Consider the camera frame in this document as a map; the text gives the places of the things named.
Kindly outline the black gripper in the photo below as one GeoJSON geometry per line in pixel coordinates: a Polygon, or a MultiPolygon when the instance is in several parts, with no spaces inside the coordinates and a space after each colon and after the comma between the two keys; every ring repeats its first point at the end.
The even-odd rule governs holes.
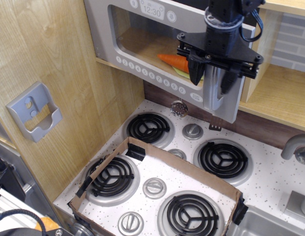
{"type": "Polygon", "coordinates": [[[220,88],[221,94],[228,94],[241,76],[256,78],[264,59],[247,43],[257,41],[261,35],[246,38],[242,26],[220,29],[208,25],[205,32],[179,33],[177,54],[186,57],[190,80],[195,86],[204,75],[206,65],[225,70],[220,88]]]}

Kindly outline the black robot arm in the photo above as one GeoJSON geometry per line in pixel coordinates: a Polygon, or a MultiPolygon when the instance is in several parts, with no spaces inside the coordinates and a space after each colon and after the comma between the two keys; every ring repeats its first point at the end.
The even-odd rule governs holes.
{"type": "Polygon", "coordinates": [[[207,65],[225,71],[222,94],[230,91],[237,78],[256,77],[264,58],[246,43],[255,42],[261,36],[246,38],[242,24],[244,18],[251,15],[262,30],[257,8],[264,3],[263,0],[211,0],[204,12],[206,31],[177,35],[180,42],[177,53],[186,58],[194,85],[199,83],[207,65]]]}

